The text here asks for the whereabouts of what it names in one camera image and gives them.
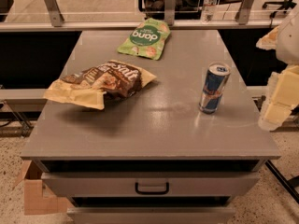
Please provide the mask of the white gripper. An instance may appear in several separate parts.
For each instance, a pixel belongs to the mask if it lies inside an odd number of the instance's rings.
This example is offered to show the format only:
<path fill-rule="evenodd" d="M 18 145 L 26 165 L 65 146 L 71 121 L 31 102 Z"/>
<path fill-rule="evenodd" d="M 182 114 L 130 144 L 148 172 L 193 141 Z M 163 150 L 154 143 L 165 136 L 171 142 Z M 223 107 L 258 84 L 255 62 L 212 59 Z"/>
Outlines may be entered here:
<path fill-rule="evenodd" d="M 299 64 L 299 8 L 294 8 L 279 27 L 272 29 L 256 43 L 259 49 L 276 49 L 277 58 L 287 64 Z M 265 101 L 258 124 L 274 131 L 299 106 L 299 65 L 288 65 L 268 79 Z"/>

